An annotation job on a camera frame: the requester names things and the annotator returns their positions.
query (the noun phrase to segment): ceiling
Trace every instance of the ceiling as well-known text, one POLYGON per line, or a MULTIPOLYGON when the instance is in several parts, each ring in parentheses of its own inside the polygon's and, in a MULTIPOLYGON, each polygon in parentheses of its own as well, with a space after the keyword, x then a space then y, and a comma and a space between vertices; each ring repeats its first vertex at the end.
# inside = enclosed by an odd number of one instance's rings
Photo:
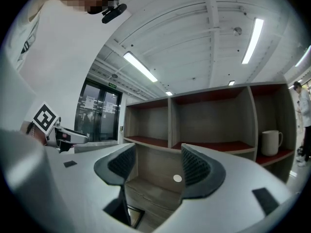
POLYGON ((116 84, 141 100, 235 84, 290 83, 309 71, 310 58, 294 67, 310 45, 307 30, 286 0, 120 0, 132 16, 110 37, 89 77, 116 84), (254 18, 264 20, 250 62, 242 65, 254 18), (233 29, 242 34, 235 36, 233 29), (131 51, 158 82, 123 55, 131 51))

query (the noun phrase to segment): person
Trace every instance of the person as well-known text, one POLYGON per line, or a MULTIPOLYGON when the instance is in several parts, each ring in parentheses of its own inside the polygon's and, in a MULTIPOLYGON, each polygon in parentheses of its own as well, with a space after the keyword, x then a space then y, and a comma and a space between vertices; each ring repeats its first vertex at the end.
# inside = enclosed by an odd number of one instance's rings
MULTIPOLYGON (((32 105, 35 93, 18 72, 35 42, 40 11, 47 1, 49 0, 29 0, 17 15, 2 43, 0 49, 0 128, 21 130, 25 133, 30 124, 30 122, 25 122, 24 118, 32 105)), ((77 11, 93 15, 105 10, 114 0, 60 1, 77 11)), ((38 128, 32 129, 32 135, 45 144, 45 137, 38 128)))
POLYGON ((296 160, 299 162, 298 166, 306 166, 311 151, 311 100, 308 92, 297 81, 294 82, 294 90, 298 93, 300 100, 300 107, 296 111, 302 115, 302 122, 305 127, 302 154, 297 156, 296 160))

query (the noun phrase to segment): glass door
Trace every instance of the glass door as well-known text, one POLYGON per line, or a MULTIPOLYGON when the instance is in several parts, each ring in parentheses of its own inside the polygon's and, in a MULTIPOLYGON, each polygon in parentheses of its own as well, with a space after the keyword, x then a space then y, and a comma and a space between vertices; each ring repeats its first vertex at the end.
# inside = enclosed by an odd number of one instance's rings
POLYGON ((90 142, 117 140, 122 93, 86 80, 77 105, 75 130, 90 142))

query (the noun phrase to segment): fluorescent light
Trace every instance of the fluorescent light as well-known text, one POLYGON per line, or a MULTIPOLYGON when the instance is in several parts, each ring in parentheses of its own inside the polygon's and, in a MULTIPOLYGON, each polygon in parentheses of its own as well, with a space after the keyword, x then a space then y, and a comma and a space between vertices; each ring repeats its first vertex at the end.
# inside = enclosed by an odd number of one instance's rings
POLYGON ((257 45, 257 42, 259 40, 259 36, 262 30, 263 26, 263 20, 262 19, 255 19, 255 25, 254 30, 252 33, 251 41, 249 42, 246 54, 244 56, 244 59, 242 60, 242 64, 247 64, 249 60, 251 59, 253 52, 255 50, 255 47, 257 45))
POLYGON ((298 63, 295 65, 295 67, 299 66, 300 63, 304 60, 304 58, 306 58, 307 54, 309 53, 311 49, 311 45, 308 47, 307 51, 305 52, 305 54, 301 57, 301 59, 298 61, 298 63))
POLYGON ((157 79, 154 77, 154 75, 152 75, 151 72, 138 59, 136 59, 136 57, 131 52, 127 52, 123 56, 123 58, 126 59, 133 66, 135 66, 139 71, 141 71, 152 82, 157 81, 157 79))

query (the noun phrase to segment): white mug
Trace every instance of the white mug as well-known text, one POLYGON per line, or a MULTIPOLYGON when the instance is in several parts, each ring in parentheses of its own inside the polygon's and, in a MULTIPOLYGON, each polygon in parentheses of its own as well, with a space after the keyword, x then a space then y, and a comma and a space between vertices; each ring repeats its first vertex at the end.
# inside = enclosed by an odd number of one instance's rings
POLYGON ((261 153, 266 156, 276 155, 278 152, 278 147, 281 146, 283 142, 283 134, 277 130, 269 130, 262 132, 261 139, 261 153))

